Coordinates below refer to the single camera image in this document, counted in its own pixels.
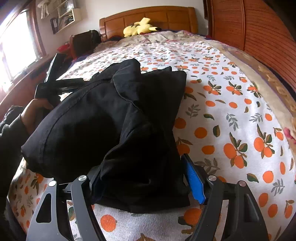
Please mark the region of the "person's left forearm dark sleeve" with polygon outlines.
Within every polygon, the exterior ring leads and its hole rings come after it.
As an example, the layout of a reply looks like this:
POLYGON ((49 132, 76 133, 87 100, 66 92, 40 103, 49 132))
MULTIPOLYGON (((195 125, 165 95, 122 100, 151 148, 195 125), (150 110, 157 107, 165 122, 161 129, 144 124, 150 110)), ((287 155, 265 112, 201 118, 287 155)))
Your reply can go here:
POLYGON ((11 106, 1 122, 1 240, 16 240, 5 211, 10 184, 22 159, 21 146, 29 137, 22 112, 22 106, 11 106))

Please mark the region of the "person's left hand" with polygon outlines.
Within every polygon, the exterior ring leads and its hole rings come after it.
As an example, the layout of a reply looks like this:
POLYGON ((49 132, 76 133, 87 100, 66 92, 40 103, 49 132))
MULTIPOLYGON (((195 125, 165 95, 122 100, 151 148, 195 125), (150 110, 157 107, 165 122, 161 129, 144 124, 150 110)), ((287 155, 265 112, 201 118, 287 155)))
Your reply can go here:
POLYGON ((45 98, 32 99, 21 113, 21 120, 28 132, 32 134, 36 128, 37 115, 42 109, 52 110, 53 106, 45 98))

